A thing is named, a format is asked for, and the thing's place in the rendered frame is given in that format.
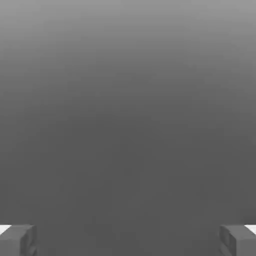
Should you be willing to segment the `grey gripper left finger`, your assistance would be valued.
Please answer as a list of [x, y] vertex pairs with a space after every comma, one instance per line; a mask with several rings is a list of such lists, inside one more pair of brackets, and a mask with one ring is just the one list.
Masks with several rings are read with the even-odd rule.
[[0, 256], [38, 256], [37, 227], [0, 224]]

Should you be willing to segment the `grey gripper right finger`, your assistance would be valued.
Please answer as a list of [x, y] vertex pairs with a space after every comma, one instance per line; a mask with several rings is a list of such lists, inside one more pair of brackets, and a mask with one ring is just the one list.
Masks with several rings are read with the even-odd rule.
[[218, 256], [256, 256], [256, 224], [221, 225]]

